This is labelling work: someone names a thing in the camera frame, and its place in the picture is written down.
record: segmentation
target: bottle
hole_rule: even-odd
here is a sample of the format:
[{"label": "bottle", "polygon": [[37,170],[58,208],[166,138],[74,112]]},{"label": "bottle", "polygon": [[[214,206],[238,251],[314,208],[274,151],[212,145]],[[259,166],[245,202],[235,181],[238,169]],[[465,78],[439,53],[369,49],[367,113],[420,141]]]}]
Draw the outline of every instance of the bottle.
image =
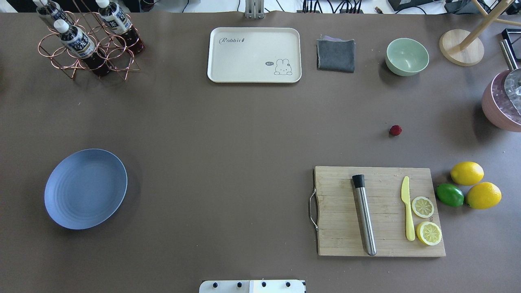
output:
[{"label": "bottle", "polygon": [[138,31],[135,30],[121,7],[117,3],[110,2],[110,0],[96,0],[96,3],[100,7],[98,12],[101,19],[109,30],[125,40],[123,42],[120,38],[116,38],[118,42],[122,46],[125,46],[126,43],[128,49],[134,54],[141,52],[145,48],[145,44],[139,38]]},{"label": "bottle", "polygon": [[76,26],[69,25],[63,19],[56,20],[54,28],[59,32],[62,44],[74,56],[80,58],[90,68],[92,73],[97,76],[109,74],[110,68],[104,59],[106,57],[105,52],[97,48],[85,32]]},{"label": "bottle", "polygon": [[49,0],[33,0],[33,2],[36,4],[36,13],[50,29],[54,30],[54,22],[58,19],[74,25],[58,3]]}]

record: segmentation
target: folded napkin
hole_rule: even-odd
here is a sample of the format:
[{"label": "folded napkin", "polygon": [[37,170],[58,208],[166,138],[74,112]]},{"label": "folded napkin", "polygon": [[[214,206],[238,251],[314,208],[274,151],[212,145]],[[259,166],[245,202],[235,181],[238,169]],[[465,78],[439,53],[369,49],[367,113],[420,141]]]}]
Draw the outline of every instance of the folded napkin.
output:
[{"label": "folded napkin", "polygon": [[317,40],[318,68],[351,72],[355,71],[355,41],[321,36]]}]

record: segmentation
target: green lime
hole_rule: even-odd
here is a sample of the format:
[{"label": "green lime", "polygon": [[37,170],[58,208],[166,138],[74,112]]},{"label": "green lime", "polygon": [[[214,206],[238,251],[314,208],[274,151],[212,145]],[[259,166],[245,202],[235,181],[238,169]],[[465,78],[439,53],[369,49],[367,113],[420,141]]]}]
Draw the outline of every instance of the green lime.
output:
[{"label": "green lime", "polygon": [[436,188],[436,196],[441,202],[450,206],[463,205],[463,192],[455,185],[442,183]]}]

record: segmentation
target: red raspberry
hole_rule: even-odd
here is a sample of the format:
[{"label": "red raspberry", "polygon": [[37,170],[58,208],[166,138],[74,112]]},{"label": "red raspberry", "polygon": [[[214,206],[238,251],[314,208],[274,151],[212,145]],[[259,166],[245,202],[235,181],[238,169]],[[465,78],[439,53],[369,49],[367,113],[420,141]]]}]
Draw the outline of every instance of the red raspberry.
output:
[{"label": "red raspberry", "polygon": [[402,133],[402,128],[400,127],[400,125],[393,125],[389,130],[389,133],[394,136],[399,136],[400,133]]}]

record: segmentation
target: black muddler tip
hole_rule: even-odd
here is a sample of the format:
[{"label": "black muddler tip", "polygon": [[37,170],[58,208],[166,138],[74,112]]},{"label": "black muddler tip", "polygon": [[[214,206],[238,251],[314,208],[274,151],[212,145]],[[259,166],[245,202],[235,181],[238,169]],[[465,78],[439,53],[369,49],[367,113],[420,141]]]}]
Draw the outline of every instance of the black muddler tip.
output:
[{"label": "black muddler tip", "polygon": [[365,187],[364,174],[353,176],[353,183],[355,184],[355,188]]}]

